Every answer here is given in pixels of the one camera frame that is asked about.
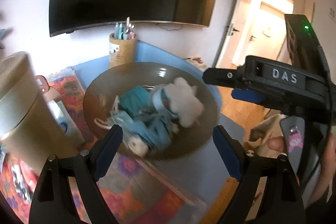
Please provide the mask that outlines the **person's right hand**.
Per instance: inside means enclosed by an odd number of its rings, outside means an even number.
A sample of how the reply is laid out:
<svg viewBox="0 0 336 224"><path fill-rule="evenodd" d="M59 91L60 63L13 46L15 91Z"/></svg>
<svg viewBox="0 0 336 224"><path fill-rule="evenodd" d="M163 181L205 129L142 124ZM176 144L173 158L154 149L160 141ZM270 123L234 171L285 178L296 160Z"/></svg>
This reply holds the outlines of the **person's right hand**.
<svg viewBox="0 0 336 224"><path fill-rule="evenodd" d="M335 136L332 133L324 145L322 155L320 157L316 155L311 163L313 175L306 186L310 196L304 195L306 207L322 198L335 175Z"/></svg>

